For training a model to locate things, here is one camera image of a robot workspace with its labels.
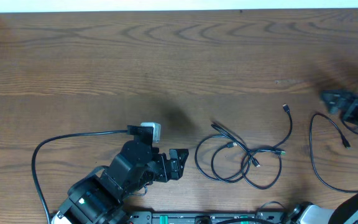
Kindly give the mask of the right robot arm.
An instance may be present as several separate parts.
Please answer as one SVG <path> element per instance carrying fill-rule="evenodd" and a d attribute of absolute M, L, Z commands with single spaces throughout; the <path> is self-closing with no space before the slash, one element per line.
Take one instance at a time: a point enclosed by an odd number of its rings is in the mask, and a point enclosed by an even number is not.
<path fill-rule="evenodd" d="M 339 113 L 341 123 L 352 133 L 358 135 L 358 95 L 347 90 L 324 90 L 321 100 L 329 113 Z M 338 192 L 353 196 L 340 204 L 337 209 L 321 208 L 311 202 L 303 202 L 282 218 L 283 223 L 358 223 L 358 190 L 344 190 L 333 187 L 318 174 L 313 154 L 310 154 L 312 168 L 317 178 L 325 186 Z"/>

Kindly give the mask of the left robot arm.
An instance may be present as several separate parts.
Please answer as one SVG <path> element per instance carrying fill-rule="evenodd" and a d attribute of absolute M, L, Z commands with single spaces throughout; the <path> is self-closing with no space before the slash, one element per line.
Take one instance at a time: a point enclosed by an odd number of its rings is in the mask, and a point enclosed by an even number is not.
<path fill-rule="evenodd" d="M 188 149 L 170 149 L 170 158 L 159 153 L 151 140 L 135 137 L 126 142 L 100 176 L 90 174 L 75 183 L 52 223 L 125 223 L 124 200 L 153 182 L 183 176 Z"/>

